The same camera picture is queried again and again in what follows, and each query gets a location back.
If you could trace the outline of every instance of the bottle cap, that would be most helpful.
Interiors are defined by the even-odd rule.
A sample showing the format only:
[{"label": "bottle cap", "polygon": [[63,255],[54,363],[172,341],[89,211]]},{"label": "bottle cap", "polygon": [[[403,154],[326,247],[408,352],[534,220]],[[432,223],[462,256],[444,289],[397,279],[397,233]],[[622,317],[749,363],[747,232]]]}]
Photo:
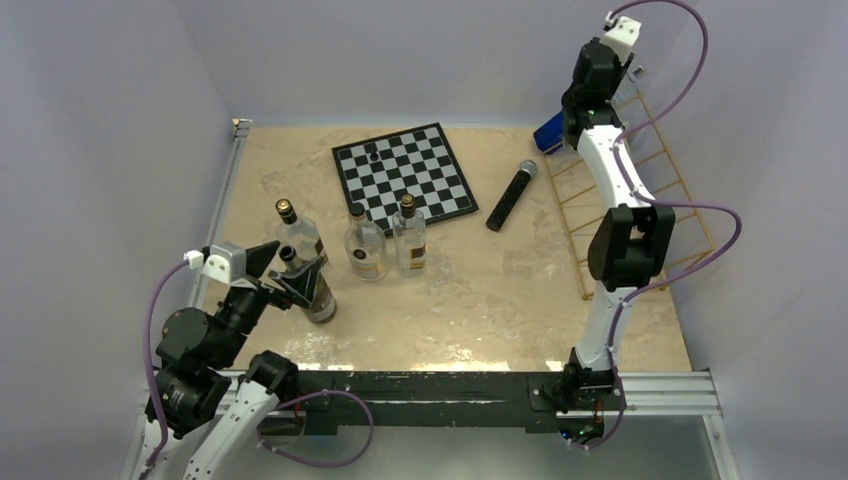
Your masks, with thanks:
[{"label": "bottle cap", "polygon": [[400,214],[403,218],[415,216],[415,197],[407,193],[400,198]]},{"label": "bottle cap", "polygon": [[350,207],[350,216],[359,220],[365,217],[365,207],[362,206],[361,203],[354,203],[352,207]]},{"label": "bottle cap", "polygon": [[297,214],[288,199],[281,198],[277,200],[275,208],[277,209],[277,214],[283,219],[283,223],[292,224],[297,220]]},{"label": "bottle cap", "polygon": [[286,245],[280,249],[280,259],[284,262],[290,262],[297,258],[297,251],[291,245]]}]

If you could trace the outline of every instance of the white connector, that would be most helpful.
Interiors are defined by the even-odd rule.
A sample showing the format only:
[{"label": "white connector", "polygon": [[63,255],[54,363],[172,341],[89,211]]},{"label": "white connector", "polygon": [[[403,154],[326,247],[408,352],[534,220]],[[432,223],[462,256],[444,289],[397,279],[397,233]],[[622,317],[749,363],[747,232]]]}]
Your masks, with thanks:
[{"label": "white connector", "polygon": [[624,65],[639,38],[642,24],[630,17],[613,17],[610,12],[604,19],[604,27],[605,32],[601,36],[601,43],[612,48],[621,64]]},{"label": "white connector", "polygon": [[197,270],[203,266],[203,252],[191,250],[183,254],[183,260],[188,260],[188,268]]}]

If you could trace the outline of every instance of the glass bottle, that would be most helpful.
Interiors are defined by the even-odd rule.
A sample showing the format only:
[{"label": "glass bottle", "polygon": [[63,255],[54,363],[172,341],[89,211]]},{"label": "glass bottle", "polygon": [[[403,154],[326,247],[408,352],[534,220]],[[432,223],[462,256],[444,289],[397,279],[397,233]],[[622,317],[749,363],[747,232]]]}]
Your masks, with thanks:
[{"label": "glass bottle", "polygon": [[[304,261],[298,256],[297,250],[291,245],[285,245],[280,249],[280,259],[285,263],[288,271],[294,271],[303,266]],[[327,281],[324,280],[324,275],[318,273],[318,280],[315,284],[315,295],[312,304],[309,308],[302,308],[306,318],[312,323],[322,324],[327,323],[336,315],[336,298]]]},{"label": "glass bottle", "polygon": [[301,260],[308,262],[320,256],[322,265],[327,264],[327,251],[324,250],[324,242],[315,222],[298,215],[294,211],[291,202],[283,198],[277,201],[277,214],[283,223],[277,227],[276,237],[280,245],[291,245],[297,250]]},{"label": "glass bottle", "polygon": [[353,272],[359,278],[378,280],[388,271],[386,236],[376,223],[368,220],[362,204],[354,203],[350,209],[345,249]]},{"label": "glass bottle", "polygon": [[392,233],[402,277],[417,277],[424,273],[424,251],[427,244],[424,213],[415,208],[415,197],[406,194],[400,199],[400,211],[392,215]]}]

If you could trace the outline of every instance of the bottle label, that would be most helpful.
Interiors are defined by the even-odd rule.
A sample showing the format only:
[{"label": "bottle label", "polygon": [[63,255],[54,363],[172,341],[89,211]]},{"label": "bottle label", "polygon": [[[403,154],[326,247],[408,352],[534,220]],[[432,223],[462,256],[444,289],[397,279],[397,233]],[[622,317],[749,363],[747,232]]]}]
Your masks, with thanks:
[{"label": "bottle label", "polygon": [[424,268],[424,252],[426,246],[422,245],[419,248],[413,248],[410,252],[409,268],[412,270],[420,270]]},{"label": "bottle label", "polygon": [[380,258],[380,255],[377,255],[376,258],[370,257],[368,253],[361,248],[357,248],[353,251],[350,258],[350,264],[353,266],[356,274],[361,278],[377,278],[382,275],[386,269],[385,263]]}]

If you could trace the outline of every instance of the black bracket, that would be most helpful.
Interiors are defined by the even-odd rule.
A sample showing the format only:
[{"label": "black bracket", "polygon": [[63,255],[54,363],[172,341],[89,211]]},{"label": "black bracket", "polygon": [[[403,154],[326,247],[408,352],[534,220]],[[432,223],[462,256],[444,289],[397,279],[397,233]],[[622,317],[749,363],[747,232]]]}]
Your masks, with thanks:
[{"label": "black bracket", "polygon": [[[634,228],[642,234],[640,238],[631,238]],[[662,270],[673,228],[671,207],[608,209],[589,244],[592,278],[602,281],[610,292],[644,287]]]},{"label": "black bracket", "polygon": [[571,86],[562,95],[563,141],[571,148],[576,150],[583,131],[595,125],[621,127],[610,101],[632,60],[633,54],[622,64],[597,37],[580,49]]}]

